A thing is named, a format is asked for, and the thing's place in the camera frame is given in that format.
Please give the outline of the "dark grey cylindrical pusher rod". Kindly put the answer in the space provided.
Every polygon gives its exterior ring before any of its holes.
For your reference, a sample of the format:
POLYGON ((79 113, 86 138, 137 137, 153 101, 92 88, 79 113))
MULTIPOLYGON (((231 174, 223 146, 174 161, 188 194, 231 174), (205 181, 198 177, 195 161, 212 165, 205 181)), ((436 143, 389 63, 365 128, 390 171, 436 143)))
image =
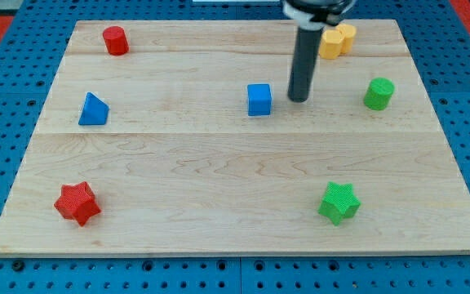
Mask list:
POLYGON ((323 29, 297 29, 287 92, 295 103, 304 103, 309 97, 322 32, 323 29))

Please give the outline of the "black white robot wrist mount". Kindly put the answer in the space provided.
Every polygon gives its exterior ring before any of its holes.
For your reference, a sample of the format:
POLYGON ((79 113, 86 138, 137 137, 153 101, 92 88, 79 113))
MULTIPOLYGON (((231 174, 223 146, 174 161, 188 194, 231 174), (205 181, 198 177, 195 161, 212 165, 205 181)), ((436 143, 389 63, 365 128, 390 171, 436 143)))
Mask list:
POLYGON ((301 29, 323 29, 344 20, 357 0, 283 0, 282 11, 301 29))

